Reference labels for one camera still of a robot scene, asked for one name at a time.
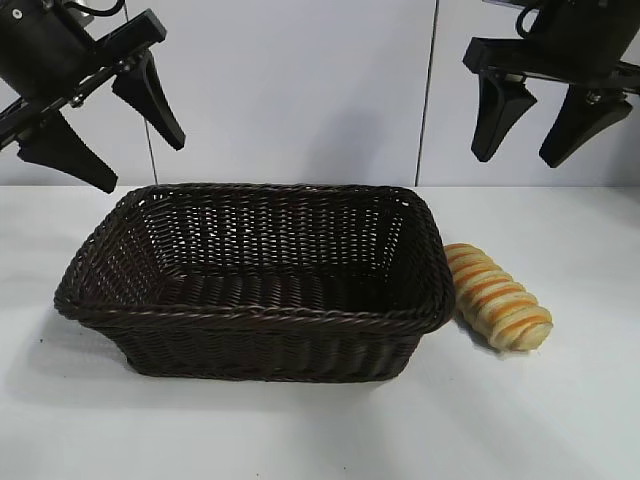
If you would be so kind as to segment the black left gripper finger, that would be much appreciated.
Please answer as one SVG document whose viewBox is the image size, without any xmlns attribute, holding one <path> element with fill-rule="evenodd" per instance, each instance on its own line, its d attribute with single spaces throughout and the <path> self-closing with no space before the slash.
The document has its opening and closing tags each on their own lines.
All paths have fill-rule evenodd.
<svg viewBox="0 0 640 480">
<path fill-rule="evenodd" d="M 145 49 L 134 60 L 116 75 L 112 92 L 147 120 L 174 150 L 181 150 L 186 135 L 166 99 L 152 52 Z"/>
<path fill-rule="evenodd" d="M 18 156 L 27 163 L 66 173 L 105 193 L 112 193 L 118 176 L 76 134 L 60 112 L 21 133 Z"/>
</svg>

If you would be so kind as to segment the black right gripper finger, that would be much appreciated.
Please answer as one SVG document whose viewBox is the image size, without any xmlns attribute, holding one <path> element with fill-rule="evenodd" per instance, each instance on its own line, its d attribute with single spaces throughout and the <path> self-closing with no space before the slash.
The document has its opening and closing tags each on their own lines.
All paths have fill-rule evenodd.
<svg viewBox="0 0 640 480">
<path fill-rule="evenodd" d="M 480 162 L 488 162 L 537 99 L 526 87 L 525 73 L 483 69 L 477 76 L 479 104 L 471 151 Z"/>
<path fill-rule="evenodd" d="M 557 168 L 591 138 L 626 119 L 631 111 L 632 105 L 621 89 L 570 85 L 539 156 L 549 167 Z"/>
</svg>

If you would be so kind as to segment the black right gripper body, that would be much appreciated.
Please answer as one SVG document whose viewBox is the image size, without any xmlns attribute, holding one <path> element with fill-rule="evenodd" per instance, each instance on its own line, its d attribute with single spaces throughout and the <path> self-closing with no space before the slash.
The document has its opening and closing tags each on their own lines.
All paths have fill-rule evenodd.
<svg viewBox="0 0 640 480">
<path fill-rule="evenodd" d="M 639 67 L 622 60 L 639 33 L 637 1 L 499 4 L 520 9 L 517 36 L 472 38 L 463 64 L 476 76 L 483 69 L 522 72 L 528 79 L 639 93 Z"/>
</svg>

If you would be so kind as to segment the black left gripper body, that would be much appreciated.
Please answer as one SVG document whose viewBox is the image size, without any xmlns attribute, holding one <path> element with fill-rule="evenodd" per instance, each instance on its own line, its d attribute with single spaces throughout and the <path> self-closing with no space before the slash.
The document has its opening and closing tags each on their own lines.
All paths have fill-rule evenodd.
<svg viewBox="0 0 640 480">
<path fill-rule="evenodd" d="M 2 2 L 1 78 L 19 96 L 1 113 L 3 146 L 64 106 L 81 106 L 137 54 L 165 40 L 166 28 L 150 9 L 99 39 L 79 18 L 109 17 L 123 7 L 121 1 L 106 10 L 76 1 Z"/>
</svg>

